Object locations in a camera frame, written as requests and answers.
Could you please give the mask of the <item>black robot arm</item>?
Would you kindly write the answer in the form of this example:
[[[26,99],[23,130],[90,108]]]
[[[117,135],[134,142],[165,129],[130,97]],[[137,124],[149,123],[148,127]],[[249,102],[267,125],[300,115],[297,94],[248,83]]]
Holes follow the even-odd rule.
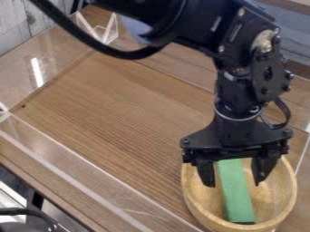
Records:
[[[293,132],[264,116],[275,103],[292,111],[280,95],[292,90],[292,73],[281,55],[273,15],[248,0],[97,0],[98,6],[141,22],[136,36],[149,45],[182,44],[213,58],[217,68],[212,123],[181,140],[184,161],[198,169],[205,186],[216,186],[214,163],[252,159],[254,182],[265,181],[289,153]]]

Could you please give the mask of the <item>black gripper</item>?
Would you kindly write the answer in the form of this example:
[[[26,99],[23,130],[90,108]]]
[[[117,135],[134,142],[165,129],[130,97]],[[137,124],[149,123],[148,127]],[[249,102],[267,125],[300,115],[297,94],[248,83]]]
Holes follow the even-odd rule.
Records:
[[[206,128],[181,140],[184,162],[198,165],[204,185],[214,188],[213,162],[252,158],[252,174],[259,186],[267,181],[281,156],[289,153],[292,136],[288,126],[272,129],[259,120],[233,122],[214,118]]]

